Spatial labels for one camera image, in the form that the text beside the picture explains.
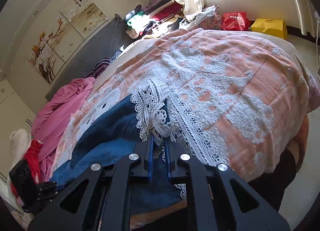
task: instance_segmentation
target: cabinet handle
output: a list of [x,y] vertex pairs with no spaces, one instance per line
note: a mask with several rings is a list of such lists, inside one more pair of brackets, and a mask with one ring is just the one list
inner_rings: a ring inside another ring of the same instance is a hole
[[0,172],[0,178],[1,178],[5,183],[7,183],[7,177],[4,176],[1,172]]
[[29,119],[26,120],[26,123],[32,127],[32,122]]

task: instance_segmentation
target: bed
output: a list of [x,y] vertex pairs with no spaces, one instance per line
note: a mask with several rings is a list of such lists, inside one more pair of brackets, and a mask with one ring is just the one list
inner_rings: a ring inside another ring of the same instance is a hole
[[[151,95],[152,84],[163,100],[159,107],[155,103],[155,109],[148,110],[146,118],[143,108],[150,99],[139,100],[138,96]],[[207,164],[227,163],[246,181],[272,172],[293,138],[305,150],[306,114],[320,104],[319,88],[289,42],[255,32],[179,29],[160,39],[134,42],[96,79],[60,140],[51,175],[72,159],[90,125],[130,93],[142,140],[152,119],[158,136],[161,133],[187,143],[190,152]],[[164,99],[168,115],[161,111]],[[157,118],[159,111],[168,116],[170,124]],[[183,194],[183,187],[178,188]],[[185,206],[182,199],[133,215],[131,228]]]

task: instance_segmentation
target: floor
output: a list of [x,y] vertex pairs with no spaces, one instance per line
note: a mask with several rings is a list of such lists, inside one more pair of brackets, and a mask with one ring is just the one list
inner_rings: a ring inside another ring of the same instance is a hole
[[[320,86],[316,76],[316,45],[293,35],[288,35],[287,41],[295,46],[301,59]],[[309,136],[305,159],[296,178],[286,189],[279,211],[289,222],[291,230],[307,214],[320,191],[320,108],[309,113],[308,118]]]

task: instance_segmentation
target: metal screw cap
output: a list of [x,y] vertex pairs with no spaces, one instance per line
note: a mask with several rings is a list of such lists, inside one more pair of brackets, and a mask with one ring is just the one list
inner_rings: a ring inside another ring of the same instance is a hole
[[180,159],[183,161],[188,161],[188,160],[190,160],[190,155],[189,154],[181,154]]
[[94,163],[90,167],[91,170],[100,170],[100,168],[101,168],[101,165],[98,163]]
[[139,158],[139,155],[137,155],[137,154],[130,154],[129,155],[129,159],[132,161],[138,160],[138,158]]
[[228,166],[226,166],[224,163],[218,165],[218,169],[221,171],[226,171],[228,169]]

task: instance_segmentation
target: gray cloth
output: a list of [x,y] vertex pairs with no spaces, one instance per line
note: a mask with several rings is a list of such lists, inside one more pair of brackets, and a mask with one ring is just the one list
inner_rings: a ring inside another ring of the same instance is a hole
[[127,24],[118,14],[92,37],[81,50],[73,57],[61,75],[45,96],[50,101],[54,94],[73,79],[84,78],[94,66],[106,57],[112,57],[122,45],[126,48],[135,40],[126,34]]

